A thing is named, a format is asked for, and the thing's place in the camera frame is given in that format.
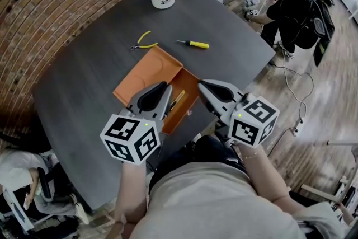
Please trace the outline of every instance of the orange box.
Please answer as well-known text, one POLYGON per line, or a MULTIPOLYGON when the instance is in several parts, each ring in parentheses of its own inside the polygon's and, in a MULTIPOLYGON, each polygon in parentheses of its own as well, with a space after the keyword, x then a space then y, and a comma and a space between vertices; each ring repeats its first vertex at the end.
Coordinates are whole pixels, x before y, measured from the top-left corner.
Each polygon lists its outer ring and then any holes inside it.
POLYGON ((177 59, 155 46, 122 80, 113 94, 127 106, 130 99, 140 90, 162 81, 172 85, 172 101, 184 90, 183 98, 164 119, 163 132, 171 134, 198 98, 198 80, 177 59))

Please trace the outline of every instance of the white shoe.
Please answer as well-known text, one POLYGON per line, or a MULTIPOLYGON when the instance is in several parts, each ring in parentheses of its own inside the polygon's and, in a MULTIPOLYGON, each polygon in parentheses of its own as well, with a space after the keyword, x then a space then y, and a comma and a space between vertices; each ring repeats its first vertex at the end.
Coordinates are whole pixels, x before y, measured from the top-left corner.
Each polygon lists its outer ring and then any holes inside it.
POLYGON ((288 58, 288 59, 293 59, 295 58, 295 53, 291 53, 291 52, 288 52, 285 47, 282 45, 282 42, 279 41, 276 43, 276 46, 280 47, 284 52, 285 52, 285 56, 288 58))
POLYGON ((83 209, 83 206, 81 203, 76 203, 76 216, 85 224, 88 225, 90 223, 90 220, 88 219, 88 216, 86 212, 83 209))

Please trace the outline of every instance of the red brick wall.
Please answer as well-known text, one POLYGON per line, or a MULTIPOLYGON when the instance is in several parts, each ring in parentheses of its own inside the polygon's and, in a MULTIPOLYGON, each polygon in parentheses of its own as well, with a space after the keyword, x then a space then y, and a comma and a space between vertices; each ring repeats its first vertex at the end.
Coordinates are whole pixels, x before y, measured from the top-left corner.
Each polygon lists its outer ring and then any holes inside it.
POLYGON ((121 0, 0 0, 0 130, 26 125, 32 86, 92 21, 121 0))

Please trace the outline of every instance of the table leg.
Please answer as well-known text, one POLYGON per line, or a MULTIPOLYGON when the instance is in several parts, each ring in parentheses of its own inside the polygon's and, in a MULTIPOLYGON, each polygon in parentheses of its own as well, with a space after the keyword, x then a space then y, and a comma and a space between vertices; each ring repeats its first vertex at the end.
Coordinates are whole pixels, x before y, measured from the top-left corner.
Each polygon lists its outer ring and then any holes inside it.
POLYGON ((313 194, 315 194, 315 195, 318 195, 318 196, 320 196, 320 197, 326 198, 326 199, 329 200, 329 201, 333 201, 333 202, 335 202, 335 203, 338 203, 338 202, 340 201, 340 199, 339 199, 338 197, 336 197, 336 196, 334 196, 334 195, 332 195, 332 194, 329 194, 329 193, 325 193, 325 192, 323 192, 323 191, 320 191, 320 190, 318 190, 318 189, 316 189, 316 188, 312 188, 312 187, 310 187, 310 186, 308 186, 308 185, 306 185, 306 184, 303 184, 303 185, 301 186, 301 188, 304 189, 304 190, 306 190, 306 191, 308 191, 308 192, 311 192, 311 193, 313 193, 313 194))
POLYGON ((358 146, 358 142, 353 140, 329 140, 327 142, 328 146, 358 146))

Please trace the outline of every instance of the floor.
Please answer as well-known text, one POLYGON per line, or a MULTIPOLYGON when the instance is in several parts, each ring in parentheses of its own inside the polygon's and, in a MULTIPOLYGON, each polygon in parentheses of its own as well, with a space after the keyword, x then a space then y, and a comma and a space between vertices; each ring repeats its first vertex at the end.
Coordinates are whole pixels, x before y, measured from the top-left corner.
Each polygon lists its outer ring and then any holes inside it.
MULTIPOLYGON (((274 0, 268 0, 265 11, 274 0)), ((224 4, 242 17, 242 0, 224 0, 224 4)), ((246 89, 262 95, 280 109, 280 117, 272 136, 263 144, 272 163, 282 174, 286 183, 302 195, 312 199, 316 196, 300 191, 302 184, 333 193, 339 179, 348 176, 355 161, 350 147, 327 146, 329 139, 353 139, 357 141, 358 102, 358 26, 349 21, 346 7, 340 0, 330 9, 336 32, 318 68, 313 63, 313 49, 297 48, 295 58, 286 66, 299 73, 308 72, 314 79, 314 91, 305 101, 307 114, 305 126, 298 137, 287 131, 298 120, 299 103, 286 87, 283 69, 267 66, 246 89)), ((257 32, 261 26, 248 23, 257 32)), ((280 52, 274 58, 283 64, 280 52)), ((312 89, 308 76, 296 76, 288 72, 289 85, 302 99, 312 89)), ((354 185, 358 186, 358 176, 354 185)))

